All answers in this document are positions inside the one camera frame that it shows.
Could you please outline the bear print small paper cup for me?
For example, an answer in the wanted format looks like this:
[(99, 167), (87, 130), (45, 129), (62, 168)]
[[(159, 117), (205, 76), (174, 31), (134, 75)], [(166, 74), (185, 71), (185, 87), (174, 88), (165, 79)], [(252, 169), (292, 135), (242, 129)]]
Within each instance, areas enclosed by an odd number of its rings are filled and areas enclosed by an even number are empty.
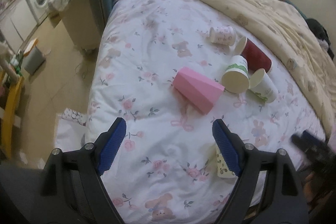
[(217, 155), (217, 174), (218, 176), (220, 178), (235, 178), (236, 177), (235, 173), (229, 170), (218, 146), (216, 146), (216, 155)]

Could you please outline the white paper cup green print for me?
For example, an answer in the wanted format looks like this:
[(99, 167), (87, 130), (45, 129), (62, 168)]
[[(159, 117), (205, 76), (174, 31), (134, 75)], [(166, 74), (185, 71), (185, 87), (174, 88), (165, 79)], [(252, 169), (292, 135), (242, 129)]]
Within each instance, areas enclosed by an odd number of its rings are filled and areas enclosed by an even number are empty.
[(272, 103), (278, 94), (275, 84), (263, 68), (258, 69), (250, 77), (249, 90), (265, 103)]

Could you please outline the green label paper cup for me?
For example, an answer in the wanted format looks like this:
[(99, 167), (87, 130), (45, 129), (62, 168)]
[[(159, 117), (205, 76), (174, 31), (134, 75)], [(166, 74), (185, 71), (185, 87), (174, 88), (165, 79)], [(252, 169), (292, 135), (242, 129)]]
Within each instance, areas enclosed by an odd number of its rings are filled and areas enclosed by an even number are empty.
[(224, 75), (222, 84), (228, 92), (240, 94), (249, 88), (248, 64), (240, 55), (232, 56)]

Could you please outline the red ribbed paper cup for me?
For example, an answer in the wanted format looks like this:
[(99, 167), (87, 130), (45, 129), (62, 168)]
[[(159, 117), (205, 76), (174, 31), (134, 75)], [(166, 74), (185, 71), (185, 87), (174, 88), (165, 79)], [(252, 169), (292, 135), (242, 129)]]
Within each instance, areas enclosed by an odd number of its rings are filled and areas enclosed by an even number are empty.
[(252, 72), (264, 69), (268, 73), (272, 68), (272, 60), (246, 36), (243, 36), (236, 44), (234, 55), (244, 57)]

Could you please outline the pink faceted cup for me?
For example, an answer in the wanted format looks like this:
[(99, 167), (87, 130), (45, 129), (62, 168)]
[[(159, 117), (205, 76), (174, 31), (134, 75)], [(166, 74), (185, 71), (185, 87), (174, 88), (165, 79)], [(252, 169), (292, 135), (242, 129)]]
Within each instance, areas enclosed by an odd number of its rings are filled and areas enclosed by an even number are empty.
[(173, 87), (204, 115), (213, 109), (225, 90), (223, 85), (188, 67), (178, 71)]

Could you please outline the bear pattern paper cup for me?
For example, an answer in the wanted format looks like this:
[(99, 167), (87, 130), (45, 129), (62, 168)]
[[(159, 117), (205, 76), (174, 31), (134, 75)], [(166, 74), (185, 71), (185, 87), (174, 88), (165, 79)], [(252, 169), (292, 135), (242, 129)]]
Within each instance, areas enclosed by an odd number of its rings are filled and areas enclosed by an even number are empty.
[(210, 28), (209, 40), (215, 44), (233, 46), (236, 41), (236, 32), (233, 27)]

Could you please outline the patterned cloth on floor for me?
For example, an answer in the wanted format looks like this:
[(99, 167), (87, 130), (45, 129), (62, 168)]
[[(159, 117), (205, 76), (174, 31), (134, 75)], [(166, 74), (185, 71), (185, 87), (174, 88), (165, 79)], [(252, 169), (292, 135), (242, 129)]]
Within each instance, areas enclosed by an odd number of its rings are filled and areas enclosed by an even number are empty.
[(70, 122), (78, 123), (81, 126), (86, 126), (87, 122), (86, 114), (83, 114), (81, 112), (69, 108), (66, 108), (64, 110), (64, 112), (62, 113), (62, 118)]

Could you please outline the yellow stool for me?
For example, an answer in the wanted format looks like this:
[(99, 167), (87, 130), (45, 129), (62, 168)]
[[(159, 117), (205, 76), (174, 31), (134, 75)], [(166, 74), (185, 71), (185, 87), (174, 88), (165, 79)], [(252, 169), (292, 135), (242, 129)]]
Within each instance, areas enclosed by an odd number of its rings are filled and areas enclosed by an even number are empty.
[(19, 76), (16, 84), (11, 84), (5, 108), (1, 108), (1, 152), (7, 159), (12, 157), (12, 130), (21, 127), (21, 118), (15, 112), (19, 105), (24, 77)]

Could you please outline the dark clothes on bed corner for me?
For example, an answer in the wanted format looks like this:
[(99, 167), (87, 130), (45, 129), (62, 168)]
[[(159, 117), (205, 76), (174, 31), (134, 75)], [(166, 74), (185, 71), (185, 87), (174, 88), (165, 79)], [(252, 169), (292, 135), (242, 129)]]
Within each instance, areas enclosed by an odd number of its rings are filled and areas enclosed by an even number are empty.
[(308, 18), (306, 20), (306, 23), (311, 32), (317, 38), (321, 48), (325, 51), (328, 51), (330, 48), (330, 41), (327, 31), (324, 29), (324, 27), (316, 19), (313, 18)]

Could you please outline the cream bear print duvet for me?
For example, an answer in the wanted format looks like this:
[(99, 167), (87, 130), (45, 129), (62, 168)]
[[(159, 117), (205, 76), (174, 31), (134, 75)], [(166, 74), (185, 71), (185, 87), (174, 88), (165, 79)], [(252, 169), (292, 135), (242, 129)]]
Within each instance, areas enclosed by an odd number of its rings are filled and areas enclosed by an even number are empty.
[(321, 120), (335, 129), (335, 65), (305, 19), (278, 0), (200, 0), (258, 38), (285, 65)]

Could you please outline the grey trash bin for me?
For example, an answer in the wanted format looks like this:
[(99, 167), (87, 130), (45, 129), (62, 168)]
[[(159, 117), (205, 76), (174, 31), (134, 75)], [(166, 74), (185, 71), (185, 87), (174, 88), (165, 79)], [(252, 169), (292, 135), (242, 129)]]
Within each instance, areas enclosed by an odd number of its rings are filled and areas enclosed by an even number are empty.
[(23, 51), (22, 65), (29, 75), (33, 75), (46, 61), (46, 57), (38, 48), (38, 38), (32, 39)]

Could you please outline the floral white bed sheet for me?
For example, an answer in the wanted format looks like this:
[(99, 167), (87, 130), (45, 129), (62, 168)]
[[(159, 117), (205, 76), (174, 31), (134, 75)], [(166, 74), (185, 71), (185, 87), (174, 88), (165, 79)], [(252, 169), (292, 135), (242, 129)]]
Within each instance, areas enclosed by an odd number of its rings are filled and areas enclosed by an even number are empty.
[(309, 130), (325, 138), (314, 110), (281, 61), (272, 57), (277, 99), (224, 92), (201, 114), (173, 87), (188, 67), (216, 82), (231, 57), (208, 41), (209, 30), (233, 22), (199, 0), (120, 0), (102, 36), (88, 106), (87, 141), (118, 117), (126, 132), (102, 181), (126, 223), (211, 223), (236, 178), (217, 174), (212, 123), (262, 151), (285, 149), (294, 166), (302, 153), (290, 137)]

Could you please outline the white kitchen cabinet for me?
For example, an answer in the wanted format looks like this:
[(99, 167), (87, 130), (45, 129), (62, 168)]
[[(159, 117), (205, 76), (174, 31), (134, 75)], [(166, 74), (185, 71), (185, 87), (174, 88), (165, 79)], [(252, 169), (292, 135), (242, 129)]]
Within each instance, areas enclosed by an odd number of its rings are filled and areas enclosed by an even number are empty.
[(14, 52), (19, 51), (36, 26), (37, 21), (26, 0), (13, 1), (1, 13), (1, 33)]

